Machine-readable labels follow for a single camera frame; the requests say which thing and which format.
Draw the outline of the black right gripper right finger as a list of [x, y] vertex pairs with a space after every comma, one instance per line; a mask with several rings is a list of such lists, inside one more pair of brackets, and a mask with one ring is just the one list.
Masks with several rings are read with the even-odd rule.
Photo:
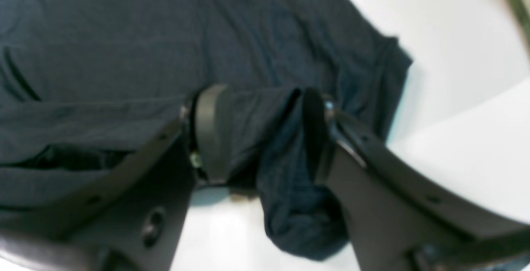
[[303, 95], [307, 166], [342, 210], [362, 271], [522, 271], [529, 225], [468, 201], [400, 160], [315, 89]]

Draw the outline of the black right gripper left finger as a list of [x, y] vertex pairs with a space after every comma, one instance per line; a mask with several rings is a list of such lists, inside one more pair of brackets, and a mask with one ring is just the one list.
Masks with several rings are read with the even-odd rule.
[[25, 271], [168, 271], [193, 191], [230, 177], [232, 92], [199, 90], [106, 176], [1, 223], [1, 263]]

